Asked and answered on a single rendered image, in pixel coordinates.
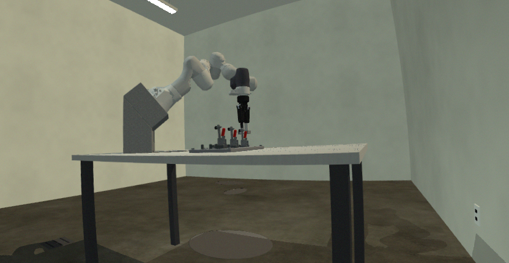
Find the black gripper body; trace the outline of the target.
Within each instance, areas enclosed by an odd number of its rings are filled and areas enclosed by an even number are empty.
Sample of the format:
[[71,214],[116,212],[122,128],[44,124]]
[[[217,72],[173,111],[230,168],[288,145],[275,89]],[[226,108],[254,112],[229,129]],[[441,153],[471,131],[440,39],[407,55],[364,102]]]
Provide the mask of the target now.
[[243,110],[243,106],[245,105],[245,110],[246,110],[246,105],[248,106],[247,103],[249,102],[249,96],[247,96],[247,95],[238,96],[237,102],[241,105],[242,110]]

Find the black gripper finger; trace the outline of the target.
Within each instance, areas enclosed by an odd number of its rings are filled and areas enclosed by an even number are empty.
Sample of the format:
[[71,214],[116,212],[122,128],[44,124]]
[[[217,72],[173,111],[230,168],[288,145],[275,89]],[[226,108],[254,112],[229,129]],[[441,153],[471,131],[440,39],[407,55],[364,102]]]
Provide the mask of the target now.
[[250,121],[250,107],[246,105],[246,111],[244,112],[245,131],[248,130],[249,121]]
[[242,107],[241,105],[237,105],[237,115],[238,115],[238,121],[240,123],[240,129],[245,129],[245,124],[244,124],[244,112],[245,112],[245,105],[243,106],[243,110],[242,110]]

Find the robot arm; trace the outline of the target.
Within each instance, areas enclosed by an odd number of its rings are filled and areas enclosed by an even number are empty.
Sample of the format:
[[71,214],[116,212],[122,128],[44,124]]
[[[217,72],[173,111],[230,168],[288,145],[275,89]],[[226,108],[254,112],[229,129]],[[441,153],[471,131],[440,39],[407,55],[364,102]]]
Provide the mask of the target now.
[[235,68],[231,64],[225,63],[224,56],[219,52],[213,52],[210,60],[198,60],[195,56],[189,56],[184,60],[183,70],[172,84],[165,87],[153,87],[147,89],[166,110],[178,102],[191,89],[190,79],[203,90],[207,91],[213,86],[213,80],[220,77],[220,73],[230,80],[229,95],[250,95],[254,91],[258,82],[255,77],[249,76],[246,68]]

